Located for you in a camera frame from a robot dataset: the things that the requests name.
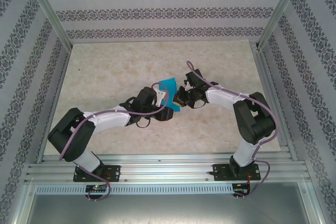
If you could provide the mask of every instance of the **blue cloth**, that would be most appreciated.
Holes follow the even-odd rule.
[[[160,82],[167,87],[168,92],[169,92],[169,99],[168,99],[167,107],[171,108],[174,112],[180,111],[180,106],[177,106],[176,104],[173,103],[174,95],[177,93],[177,86],[176,86],[175,78],[163,80]],[[159,86],[159,89],[164,90],[164,88],[161,85]]]

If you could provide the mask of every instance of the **patterned wallpaper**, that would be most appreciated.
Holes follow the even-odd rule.
[[[336,0],[290,0],[264,54],[327,223],[336,223]]]
[[[250,39],[279,0],[50,0],[74,43]]]
[[[37,0],[0,0],[0,223],[40,149],[68,53]]]

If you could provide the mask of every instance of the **metal bracket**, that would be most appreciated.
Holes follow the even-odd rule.
[[[101,178],[108,182],[119,182],[120,165],[105,165]],[[92,177],[91,175],[82,171],[79,167],[75,168],[74,182],[101,182],[101,180]]]
[[[260,171],[257,164],[252,164],[246,169],[242,169],[239,176],[235,177],[229,168],[229,164],[214,164],[212,166],[213,172],[210,175],[214,176],[215,181],[238,181],[238,180],[260,180]]]

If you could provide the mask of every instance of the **enclosure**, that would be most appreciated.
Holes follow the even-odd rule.
[[[0,0],[0,223],[336,223],[335,17],[336,0]],[[187,60],[265,96],[279,122],[256,156],[267,180],[235,199],[245,180],[214,179],[241,136],[233,111],[206,104],[93,136],[88,149],[121,168],[88,202],[93,184],[73,181],[50,130],[73,107],[178,88]]]

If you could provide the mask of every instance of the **black mounting plate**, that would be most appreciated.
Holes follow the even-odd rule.
[[[105,165],[100,177],[108,182],[119,182],[120,165]],[[83,172],[76,166],[73,182],[101,182],[101,180]]]
[[[214,164],[212,166],[215,181],[229,181],[229,180],[247,180],[250,175],[250,180],[260,180],[259,166],[257,164],[249,165],[246,169],[241,169],[238,177],[235,177],[229,168],[229,164]]]

